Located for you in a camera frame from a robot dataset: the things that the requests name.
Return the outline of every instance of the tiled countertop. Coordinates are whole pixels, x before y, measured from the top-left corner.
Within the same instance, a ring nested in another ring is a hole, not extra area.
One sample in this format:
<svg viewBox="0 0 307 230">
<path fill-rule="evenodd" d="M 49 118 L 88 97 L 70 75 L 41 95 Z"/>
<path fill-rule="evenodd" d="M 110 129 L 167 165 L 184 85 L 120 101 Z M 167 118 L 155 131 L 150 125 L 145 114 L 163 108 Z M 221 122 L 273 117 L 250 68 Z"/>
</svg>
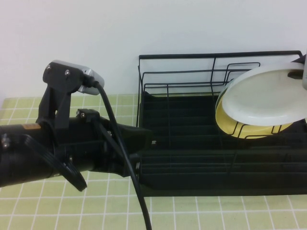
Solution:
<svg viewBox="0 0 307 230">
<path fill-rule="evenodd" d="M 119 123 L 134 125 L 137 97 L 109 97 Z M 6 99 L 0 124 L 34 123 L 40 98 Z M 78 108 L 99 110 L 99 96 L 75 96 Z M 143 230 L 132 182 L 114 174 L 83 172 L 77 191 L 63 177 L 0 188 L 0 230 Z M 307 195 L 244 197 L 147 197 L 154 230 L 307 229 Z"/>
</svg>

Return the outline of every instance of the green tile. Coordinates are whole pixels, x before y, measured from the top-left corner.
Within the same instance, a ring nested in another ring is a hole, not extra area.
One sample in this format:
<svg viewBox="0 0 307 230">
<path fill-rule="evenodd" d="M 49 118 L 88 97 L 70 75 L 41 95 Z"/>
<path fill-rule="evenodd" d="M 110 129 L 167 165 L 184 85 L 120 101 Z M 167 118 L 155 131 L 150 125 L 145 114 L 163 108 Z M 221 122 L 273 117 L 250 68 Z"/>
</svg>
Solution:
<svg viewBox="0 0 307 230">
<path fill-rule="evenodd" d="M 128 230 L 145 229 L 143 215 L 129 215 L 128 216 Z"/>
<path fill-rule="evenodd" d="M 248 224 L 246 222 L 245 214 L 242 212 L 224 213 L 224 224 L 227 230 L 247 230 Z"/>
<path fill-rule="evenodd" d="M 59 211 L 61 198 L 40 198 L 37 214 L 39 215 L 54 215 Z"/>
<path fill-rule="evenodd" d="M 238 211 L 244 209 L 240 196 L 222 196 L 220 200 L 223 211 Z"/>
<path fill-rule="evenodd" d="M 6 230 L 9 226 L 11 217 L 0 217 L 0 226 L 3 230 Z"/>
<path fill-rule="evenodd" d="M 139 95 L 138 95 L 138 94 L 135 94 L 135 95 L 134 95 L 134 105 L 138 105 L 138 98 L 139 98 Z"/>
<path fill-rule="evenodd" d="M 31 109 L 16 109 L 13 112 L 13 119 L 27 118 Z"/>
<path fill-rule="evenodd" d="M 246 210 L 268 210 L 263 196 L 244 196 Z"/>
<path fill-rule="evenodd" d="M 220 203 L 217 196 L 197 197 L 198 211 L 220 211 Z"/>
<path fill-rule="evenodd" d="M 128 180 L 128 177 L 122 177 L 122 176 L 117 175 L 115 173 L 110 173 L 110 179 L 112 179 L 112 180 Z"/>
<path fill-rule="evenodd" d="M 62 196 L 63 189 L 64 189 L 64 182 L 45 181 L 42 196 Z"/>
<path fill-rule="evenodd" d="M 128 198 L 110 196 L 106 200 L 106 213 L 127 212 Z"/>
<path fill-rule="evenodd" d="M 26 124 L 34 124 L 36 123 L 37 118 L 31 118 L 26 121 Z"/>
<path fill-rule="evenodd" d="M 175 197 L 175 211 L 196 211 L 195 197 Z"/>
<path fill-rule="evenodd" d="M 38 118 L 38 109 L 32 109 L 29 118 Z"/>
<path fill-rule="evenodd" d="M 131 186 L 131 185 L 130 185 L 129 194 L 130 194 L 130 195 L 135 195 L 135 194 L 136 194 L 134 186 Z"/>
<path fill-rule="evenodd" d="M 71 183 L 66 183 L 64 196 L 83 196 L 84 193 L 85 193 L 85 190 L 80 192 Z"/>
<path fill-rule="evenodd" d="M 201 229 L 223 230 L 222 215 L 220 213 L 200 213 Z"/>
<path fill-rule="evenodd" d="M 43 181 L 35 183 L 25 183 L 20 197 L 38 197 L 42 191 Z"/>
<path fill-rule="evenodd" d="M 116 114 L 116 106 L 112 106 L 112 110 L 114 115 Z M 106 108 L 104 106 L 100 106 L 99 107 L 99 113 L 100 116 L 108 116 L 107 112 L 106 112 Z"/>
<path fill-rule="evenodd" d="M 41 102 L 42 98 L 41 97 L 36 97 L 34 99 L 34 104 L 33 104 L 33 108 L 38 108 L 39 107 L 39 104 Z"/>
<path fill-rule="evenodd" d="M 133 94 L 118 95 L 117 105 L 133 105 Z"/>
<path fill-rule="evenodd" d="M 296 220 L 300 229 L 307 229 L 307 211 L 296 211 Z"/>
<path fill-rule="evenodd" d="M 117 106 L 116 116 L 132 116 L 133 106 Z"/>
<path fill-rule="evenodd" d="M 174 214 L 152 214 L 153 229 L 175 229 Z"/>
<path fill-rule="evenodd" d="M 0 215 L 10 215 L 16 204 L 15 199 L 1 199 L 0 200 Z"/>
<path fill-rule="evenodd" d="M 32 108 L 34 98 L 19 98 L 16 108 Z"/>
<path fill-rule="evenodd" d="M 26 119 L 15 119 L 15 120 L 10 120 L 9 125 L 21 125 L 27 123 Z"/>
<path fill-rule="evenodd" d="M 62 181 L 62 182 L 65 182 L 65 180 L 66 179 L 63 176 L 54 176 L 46 179 L 46 181 Z"/>
<path fill-rule="evenodd" d="M 172 197 L 152 197 L 153 212 L 173 212 Z"/>
<path fill-rule="evenodd" d="M 0 110 L 0 119 L 10 119 L 14 110 L 12 109 L 2 109 Z"/>
<path fill-rule="evenodd" d="M 286 195 L 269 195 L 266 198 L 270 209 L 291 209 Z"/>
<path fill-rule="evenodd" d="M 38 198 L 19 199 L 14 214 L 35 214 Z"/>
<path fill-rule="evenodd" d="M 105 172 L 89 172 L 89 180 L 107 180 L 109 177 L 108 173 Z"/>
<path fill-rule="evenodd" d="M 6 126 L 9 124 L 9 120 L 0 120 L 0 126 Z"/>
<path fill-rule="evenodd" d="M 63 198 L 60 214 L 81 213 L 83 198 Z"/>
<path fill-rule="evenodd" d="M 13 109 L 17 103 L 17 98 L 6 98 L 3 101 L 2 109 Z"/>
<path fill-rule="evenodd" d="M 150 210 L 150 197 L 145 197 L 145 203 L 147 205 L 148 210 Z M 129 212 L 142 212 L 141 206 L 137 196 L 129 197 Z"/>
<path fill-rule="evenodd" d="M 136 116 L 137 114 L 138 114 L 138 106 L 135 105 L 135 106 L 133 107 L 133 115 Z"/>
<path fill-rule="evenodd" d="M 104 229 L 106 230 L 122 230 L 126 229 L 127 215 L 106 215 Z"/>
<path fill-rule="evenodd" d="M 11 185 L 1 188 L 0 197 L 2 198 L 16 198 L 18 197 L 21 189 L 21 184 Z"/>
<path fill-rule="evenodd" d="M 103 219 L 103 215 L 82 216 L 80 230 L 101 230 Z"/>
<path fill-rule="evenodd" d="M 127 195 L 128 194 L 128 180 L 127 181 L 110 181 L 108 195 Z"/>
<path fill-rule="evenodd" d="M 80 108 L 70 108 L 69 117 L 76 117 L 77 110 L 80 109 Z"/>
<path fill-rule="evenodd" d="M 87 183 L 87 196 L 104 196 L 106 195 L 107 181 L 89 181 Z"/>
<path fill-rule="evenodd" d="M 72 107 L 82 107 L 84 96 L 72 96 L 71 97 L 71 106 Z"/>
<path fill-rule="evenodd" d="M 176 214 L 176 230 L 187 229 L 199 229 L 197 214 Z"/>
<path fill-rule="evenodd" d="M 132 116 L 120 116 L 116 120 L 119 124 L 132 126 Z"/>
<path fill-rule="evenodd" d="M 59 216 L 57 230 L 78 230 L 80 216 Z"/>
<path fill-rule="evenodd" d="M 117 95 L 108 95 L 109 102 L 111 105 L 116 105 L 117 103 Z"/>
<path fill-rule="evenodd" d="M 97 96 L 85 96 L 84 106 L 99 106 L 100 105 L 100 95 Z"/>
<path fill-rule="evenodd" d="M 13 216 L 10 230 L 29 230 L 31 229 L 34 217 Z"/>
<path fill-rule="evenodd" d="M 296 229 L 296 223 L 291 211 L 272 211 L 275 229 Z"/>
<path fill-rule="evenodd" d="M 54 230 L 57 217 L 36 216 L 33 230 Z"/>
<path fill-rule="evenodd" d="M 250 230 L 272 229 L 269 212 L 248 212 L 247 216 Z"/>
<path fill-rule="evenodd" d="M 289 196 L 293 209 L 307 209 L 307 195 Z"/>
<path fill-rule="evenodd" d="M 84 200 L 83 213 L 93 214 L 93 213 L 103 213 L 105 210 L 104 197 L 86 197 Z"/>
</svg>

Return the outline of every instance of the dish rack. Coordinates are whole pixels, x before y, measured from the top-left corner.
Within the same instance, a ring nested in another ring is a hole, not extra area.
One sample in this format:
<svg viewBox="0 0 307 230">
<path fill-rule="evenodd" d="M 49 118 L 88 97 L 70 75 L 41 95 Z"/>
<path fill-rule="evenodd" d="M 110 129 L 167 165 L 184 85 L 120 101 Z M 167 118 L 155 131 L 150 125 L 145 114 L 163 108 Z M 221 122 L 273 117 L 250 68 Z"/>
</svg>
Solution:
<svg viewBox="0 0 307 230">
<path fill-rule="evenodd" d="M 273 127 L 272 135 L 257 139 L 228 135 L 215 121 L 218 93 L 233 78 L 263 63 L 301 56 L 300 51 L 140 55 L 137 126 L 152 130 L 154 139 L 151 149 L 140 153 L 144 195 L 307 194 L 305 120 L 284 131 Z M 154 60 L 163 71 L 143 68 L 143 62 Z M 210 67 L 183 70 L 174 65 L 177 69 L 170 70 L 170 60 L 204 60 Z M 182 74 L 187 81 L 176 80 Z M 199 75 L 198 81 L 190 80 L 192 74 Z M 159 75 L 162 82 L 157 82 Z M 175 81 L 168 82 L 169 75 Z"/>
</svg>

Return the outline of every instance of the yellow rim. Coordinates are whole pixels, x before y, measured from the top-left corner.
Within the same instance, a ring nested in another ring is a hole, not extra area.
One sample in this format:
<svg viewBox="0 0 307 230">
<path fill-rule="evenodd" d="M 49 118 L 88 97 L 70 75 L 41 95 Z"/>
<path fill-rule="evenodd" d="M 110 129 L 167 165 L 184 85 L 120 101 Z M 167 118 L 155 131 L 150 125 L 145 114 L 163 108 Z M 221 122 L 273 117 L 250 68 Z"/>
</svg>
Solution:
<svg viewBox="0 0 307 230">
<path fill-rule="evenodd" d="M 249 125 L 244 125 L 240 122 L 237 124 L 237 121 L 235 121 L 234 119 L 232 119 L 225 113 L 222 107 L 222 100 L 223 100 L 223 96 L 221 97 L 217 105 L 217 108 L 215 111 L 215 120 L 216 120 L 217 125 L 220 127 L 222 131 L 224 131 L 227 134 L 233 133 L 232 135 L 233 137 L 247 138 L 247 139 L 264 138 L 267 135 L 272 135 L 272 133 L 273 134 L 278 133 L 279 128 L 280 128 L 280 131 L 282 131 L 288 128 L 292 124 L 292 123 L 285 124 L 285 125 L 282 125 L 281 127 L 280 126 L 249 126 Z"/>
</svg>

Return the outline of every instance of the white wall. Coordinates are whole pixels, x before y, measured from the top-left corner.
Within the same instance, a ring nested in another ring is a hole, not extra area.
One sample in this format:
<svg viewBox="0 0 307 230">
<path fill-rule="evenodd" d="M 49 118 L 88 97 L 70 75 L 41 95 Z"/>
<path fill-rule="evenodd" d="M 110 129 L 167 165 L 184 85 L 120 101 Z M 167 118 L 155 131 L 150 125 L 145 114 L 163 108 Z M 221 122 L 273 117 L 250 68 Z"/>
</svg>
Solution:
<svg viewBox="0 0 307 230">
<path fill-rule="evenodd" d="M 307 47 L 306 0 L 0 0 L 0 9 L 0 99 L 41 96 L 53 59 L 93 68 L 107 93 L 136 93 L 139 54 Z"/>
</svg>

